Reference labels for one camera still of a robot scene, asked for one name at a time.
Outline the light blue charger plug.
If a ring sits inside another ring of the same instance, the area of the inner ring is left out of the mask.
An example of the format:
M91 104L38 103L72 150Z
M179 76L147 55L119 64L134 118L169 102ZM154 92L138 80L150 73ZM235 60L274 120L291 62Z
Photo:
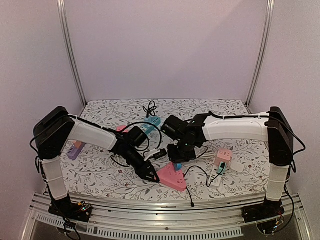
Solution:
M153 117L152 116L145 117L143 122L145 125L151 126L153 124Z

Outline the teal power strip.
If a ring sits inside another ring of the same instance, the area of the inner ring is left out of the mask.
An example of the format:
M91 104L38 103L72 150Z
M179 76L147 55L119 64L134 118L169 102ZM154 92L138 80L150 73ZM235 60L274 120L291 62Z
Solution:
M160 124L161 119L158 116L145 117L141 129L144 131L146 135L149 135L152 131L156 129L155 126L158 127Z

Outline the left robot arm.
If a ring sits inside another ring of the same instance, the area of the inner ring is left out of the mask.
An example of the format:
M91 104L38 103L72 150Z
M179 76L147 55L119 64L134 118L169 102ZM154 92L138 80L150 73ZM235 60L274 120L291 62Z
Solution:
M90 144L122 157L140 179L159 183L160 178L152 163L138 150L147 139L136 123L114 130L71 115L63 106L56 107L34 127L29 143L37 154L37 171L51 199L49 213L65 221L87 223L91 218L92 205L85 201L73 203L65 185L60 159L68 141L73 142L70 153L73 160L86 144Z

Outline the purple power strip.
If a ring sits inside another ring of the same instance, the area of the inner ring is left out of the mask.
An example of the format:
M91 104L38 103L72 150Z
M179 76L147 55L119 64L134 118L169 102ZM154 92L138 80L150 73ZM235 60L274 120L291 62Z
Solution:
M76 160L79 154L82 152L83 148L85 147L85 143L82 143L79 147L76 147L74 144L70 147L67 151L66 155L70 160Z

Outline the white power strip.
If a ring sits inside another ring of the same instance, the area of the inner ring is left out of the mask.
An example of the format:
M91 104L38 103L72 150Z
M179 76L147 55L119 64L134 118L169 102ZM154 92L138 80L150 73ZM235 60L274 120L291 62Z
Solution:
M223 174L220 173L218 167L214 166L209 178L209 187L217 189L221 185L222 176Z

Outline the teal small adapter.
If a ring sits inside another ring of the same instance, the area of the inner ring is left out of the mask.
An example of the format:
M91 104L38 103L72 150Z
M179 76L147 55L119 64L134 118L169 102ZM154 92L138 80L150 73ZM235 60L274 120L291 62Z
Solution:
M223 161L220 162L218 169L217 169L217 174L222 175L226 169L227 164Z

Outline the blue plug adapter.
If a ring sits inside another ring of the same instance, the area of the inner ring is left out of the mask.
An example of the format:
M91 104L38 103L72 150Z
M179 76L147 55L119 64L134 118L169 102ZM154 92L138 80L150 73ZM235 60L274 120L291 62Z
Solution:
M182 168L182 164L181 163L174 163L173 167L174 167L175 171L179 171Z

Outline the pink cube socket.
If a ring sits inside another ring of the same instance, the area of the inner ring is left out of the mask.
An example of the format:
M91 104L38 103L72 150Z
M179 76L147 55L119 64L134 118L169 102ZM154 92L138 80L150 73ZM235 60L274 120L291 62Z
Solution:
M228 165L232 158L232 151L226 148L219 148L217 151L216 159L214 161L215 166L219 166L221 162Z

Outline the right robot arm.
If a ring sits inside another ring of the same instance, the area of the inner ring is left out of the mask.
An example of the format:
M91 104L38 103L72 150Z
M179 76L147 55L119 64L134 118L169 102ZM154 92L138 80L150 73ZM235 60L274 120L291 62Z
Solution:
M282 194L295 169L294 134L279 107L255 115L221 116L213 112L197 114L190 121L170 115L161 132L177 144L168 145L168 156L173 163L187 163L196 158L195 148L215 140L252 140L268 144L270 172L263 203L243 207L245 223L262 221L284 214Z

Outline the salmon small cube adapter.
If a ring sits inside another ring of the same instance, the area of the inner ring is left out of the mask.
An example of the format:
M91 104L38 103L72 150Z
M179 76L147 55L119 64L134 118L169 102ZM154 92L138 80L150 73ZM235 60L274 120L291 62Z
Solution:
M73 145L74 145L77 149L79 149L79 148L81 147L81 145L82 145L82 142L81 142L81 141L74 141L74 142L73 142Z

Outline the pink power strip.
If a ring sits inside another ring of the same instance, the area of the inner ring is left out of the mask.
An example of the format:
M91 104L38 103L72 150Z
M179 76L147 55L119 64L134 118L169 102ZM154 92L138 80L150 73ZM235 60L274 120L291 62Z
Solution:
M171 189L184 192L187 188L182 170L176 171L171 162L159 169L157 175L159 177L159 182Z

